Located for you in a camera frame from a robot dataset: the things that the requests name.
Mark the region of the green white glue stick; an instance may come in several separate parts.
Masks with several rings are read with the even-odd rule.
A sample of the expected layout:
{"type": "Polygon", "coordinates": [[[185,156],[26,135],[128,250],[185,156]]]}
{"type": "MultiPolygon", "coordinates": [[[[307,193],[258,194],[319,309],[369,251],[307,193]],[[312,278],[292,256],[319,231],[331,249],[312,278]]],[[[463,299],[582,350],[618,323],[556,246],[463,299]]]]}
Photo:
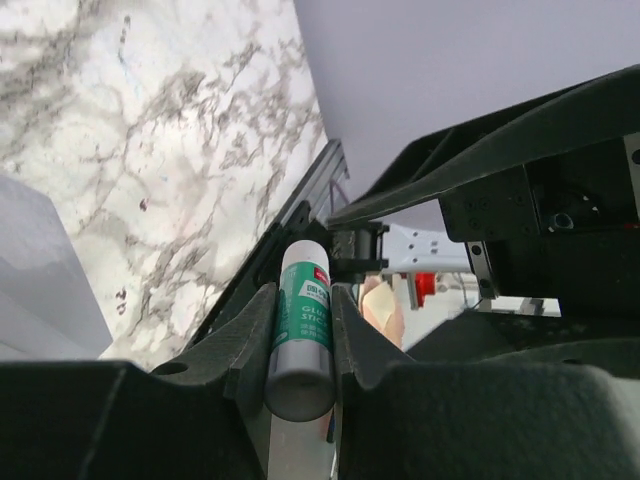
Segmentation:
{"type": "Polygon", "coordinates": [[[264,402],[289,422],[316,420],[335,402],[329,260],[298,240],[285,250],[264,402]]]}

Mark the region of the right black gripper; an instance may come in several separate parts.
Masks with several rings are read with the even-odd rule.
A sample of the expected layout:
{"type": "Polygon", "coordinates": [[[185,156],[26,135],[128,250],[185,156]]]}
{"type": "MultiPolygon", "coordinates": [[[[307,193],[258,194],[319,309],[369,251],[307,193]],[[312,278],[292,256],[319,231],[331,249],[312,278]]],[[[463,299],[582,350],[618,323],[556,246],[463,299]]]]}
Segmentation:
{"type": "Polygon", "coordinates": [[[482,292],[555,298],[565,316],[636,319],[638,130],[631,66],[412,141],[329,224],[455,189],[439,206],[482,292]]]}

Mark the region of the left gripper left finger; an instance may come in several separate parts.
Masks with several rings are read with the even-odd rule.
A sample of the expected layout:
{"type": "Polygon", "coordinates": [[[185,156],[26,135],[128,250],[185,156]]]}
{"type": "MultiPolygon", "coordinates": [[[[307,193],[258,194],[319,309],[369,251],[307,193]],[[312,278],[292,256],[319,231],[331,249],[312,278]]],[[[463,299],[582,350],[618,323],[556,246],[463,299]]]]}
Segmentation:
{"type": "Polygon", "coordinates": [[[231,321],[145,372],[126,361],[5,362],[5,479],[262,479],[259,413],[277,305],[262,286],[231,321]]]}

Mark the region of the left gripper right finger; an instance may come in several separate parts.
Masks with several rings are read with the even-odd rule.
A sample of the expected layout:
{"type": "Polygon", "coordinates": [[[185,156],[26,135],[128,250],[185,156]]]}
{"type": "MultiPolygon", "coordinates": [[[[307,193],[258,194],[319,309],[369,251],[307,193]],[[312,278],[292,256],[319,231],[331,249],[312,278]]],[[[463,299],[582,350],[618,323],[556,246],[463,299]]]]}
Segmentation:
{"type": "Polygon", "coordinates": [[[332,292],[342,479],[635,479],[628,322],[470,311],[403,352],[332,292]]]}

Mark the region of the grey translucent envelope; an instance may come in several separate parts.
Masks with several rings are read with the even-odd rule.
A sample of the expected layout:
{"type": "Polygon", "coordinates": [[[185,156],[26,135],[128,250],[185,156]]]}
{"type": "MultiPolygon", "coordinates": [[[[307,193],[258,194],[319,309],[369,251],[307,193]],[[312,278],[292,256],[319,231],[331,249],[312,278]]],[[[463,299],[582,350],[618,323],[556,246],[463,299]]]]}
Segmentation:
{"type": "Polygon", "coordinates": [[[46,195],[1,177],[1,359],[93,360],[112,343],[46,195]]]}

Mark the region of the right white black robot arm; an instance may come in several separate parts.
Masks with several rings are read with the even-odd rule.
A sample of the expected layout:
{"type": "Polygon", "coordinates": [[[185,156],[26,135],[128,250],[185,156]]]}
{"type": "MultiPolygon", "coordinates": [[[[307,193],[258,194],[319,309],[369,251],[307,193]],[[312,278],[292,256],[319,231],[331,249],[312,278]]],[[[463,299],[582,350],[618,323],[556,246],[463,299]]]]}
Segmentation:
{"type": "Polygon", "coordinates": [[[382,218],[387,272],[469,271],[488,298],[637,318],[638,68],[413,141],[330,225],[382,218]],[[418,219],[404,226],[395,217],[409,209],[418,219]]]}

